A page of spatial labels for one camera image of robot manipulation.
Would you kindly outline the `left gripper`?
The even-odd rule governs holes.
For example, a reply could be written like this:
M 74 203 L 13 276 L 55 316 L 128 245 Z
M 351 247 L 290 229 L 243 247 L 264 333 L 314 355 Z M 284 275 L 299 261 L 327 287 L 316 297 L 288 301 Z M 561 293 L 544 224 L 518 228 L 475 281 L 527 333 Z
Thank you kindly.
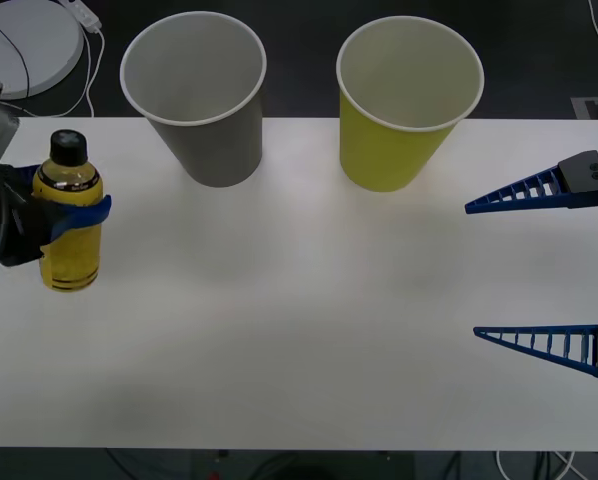
M 11 187 L 7 190 L 8 228 L 4 235 L 4 249 L 0 263 L 16 266 L 37 260 L 40 251 L 31 242 L 35 230 L 35 207 L 31 194 L 38 192 L 38 170 L 40 164 L 15 167 L 0 163 L 0 180 Z M 34 204 L 41 214 L 39 246 L 49 245 L 70 230 L 94 227 L 102 224 L 109 216 L 112 197 L 105 195 L 102 200 L 89 206 L 61 204 L 44 199 L 35 199 Z

